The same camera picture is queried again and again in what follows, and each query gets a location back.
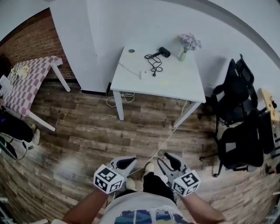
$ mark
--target wooden floor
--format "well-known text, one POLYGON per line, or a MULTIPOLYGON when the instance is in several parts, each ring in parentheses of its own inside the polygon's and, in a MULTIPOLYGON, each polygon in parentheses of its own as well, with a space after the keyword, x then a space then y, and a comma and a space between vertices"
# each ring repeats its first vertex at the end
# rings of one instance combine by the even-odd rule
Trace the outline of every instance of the wooden floor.
MULTIPOLYGON (((70 87, 67 93, 60 84, 43 84, 32 105, 31 110, 55 126, 55 132, 38 125, 40 145, 29 150, 21 161, 0 154, 0 192, 8 197, 19 224, 62 218, 93 191, 95 170, 117 156, 136 156, 140 168, 171 134, 172 124, 185 103, 137 94, 134 102, 124 104, 125 120, 119 121, 116 109, 106 105, 106 97, 82 94, 77 84, 70 87)), ((222 211, 230 223, 264 223, 275 203, 272 192, 278 189, 279 177, 264 177, 257 169, 251 173, 223 170, 213 178, 218 158, 200 162, 199 157, 217 150, 210 137, 215 119, 198 120, 200 111, 201 108, 174 132, 157 156, 172 152, 185 158, 202 179, 197 193, 222 211)), ((23 153, 18 147, 18 156, 23 153)), ((142 174, 135 175, 139 190, 142 174)), ((191 220, 181 202, 178 206, 191 220)))

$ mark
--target table leg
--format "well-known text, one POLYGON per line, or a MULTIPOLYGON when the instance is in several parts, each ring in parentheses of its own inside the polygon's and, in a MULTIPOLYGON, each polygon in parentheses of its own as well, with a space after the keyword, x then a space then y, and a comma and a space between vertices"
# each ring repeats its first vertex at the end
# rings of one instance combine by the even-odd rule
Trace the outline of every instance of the table leg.
POLYGON ((194 112, 201 103, 192 102, 184 111, 184 113, 174 122, 173 127, 177 128, 184 120, 194 112))
POLYGON ((55 131, 56 130, 53 126, 51 126, 47 122, 43 121, 41 118, 39 118, 37 115, 35 115, 31 111, 29 112, 28 116, 31 117, 33 120, 37 121, 39 124, 42 124, 46 128, 50 129, 51 131, 55 131))
POLYGON ((124 115, 123 115, 123 103, 122 103, 121 93, 119 91, 113 91, 113 94, 114 94, 115 105, 117 107, 119 119, 123 121, 124 115))
POLYGON ((52 65, 52 69, 53 71, 56 73, 56 76, 58 77, 58 79, 60 80, 61 84, 64 86, 64 88, 66 89, 67 92, 70 92, 70 87, 68 86, 67 82, 65 81, 65 79, 63 78, 62 74, 60 73, 60 70, 58 69, 58 67, 56 66, 56 64, 52 65))

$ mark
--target flower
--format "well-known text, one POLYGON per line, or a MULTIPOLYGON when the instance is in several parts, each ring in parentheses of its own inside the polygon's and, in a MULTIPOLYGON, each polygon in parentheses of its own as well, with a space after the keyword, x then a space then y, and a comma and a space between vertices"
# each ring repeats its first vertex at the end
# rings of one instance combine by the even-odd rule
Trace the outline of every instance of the flower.
POLYGON ((184 52, 188 50, 194 51, 197 47, 201 48, 201 41, 197 40, 192 33, 179 35, 184 52))

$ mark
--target person's arm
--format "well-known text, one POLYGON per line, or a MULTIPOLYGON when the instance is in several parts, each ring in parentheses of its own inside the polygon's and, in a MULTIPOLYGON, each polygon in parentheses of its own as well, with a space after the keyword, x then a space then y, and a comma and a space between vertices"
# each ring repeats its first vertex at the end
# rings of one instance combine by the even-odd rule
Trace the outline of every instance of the person's arm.
POLYGON ((199 224, 217 224, 226 221, 221 212, 211 207, 195 193, 181 197, 181 200, 193 219, 199 224))
POLYGON ((91 224, 108 195, 96 189, 64 215, 62 221, 68 224, 91 224))

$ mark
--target white t-shirt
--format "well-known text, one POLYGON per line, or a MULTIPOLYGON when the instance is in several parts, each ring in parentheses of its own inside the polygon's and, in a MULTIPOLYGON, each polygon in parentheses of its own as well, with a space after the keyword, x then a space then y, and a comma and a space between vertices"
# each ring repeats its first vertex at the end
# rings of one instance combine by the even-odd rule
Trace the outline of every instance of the white t-shirt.
POLYGON ((113 200, 100 224, 190 224, 168 198, 135 192, 113 200))

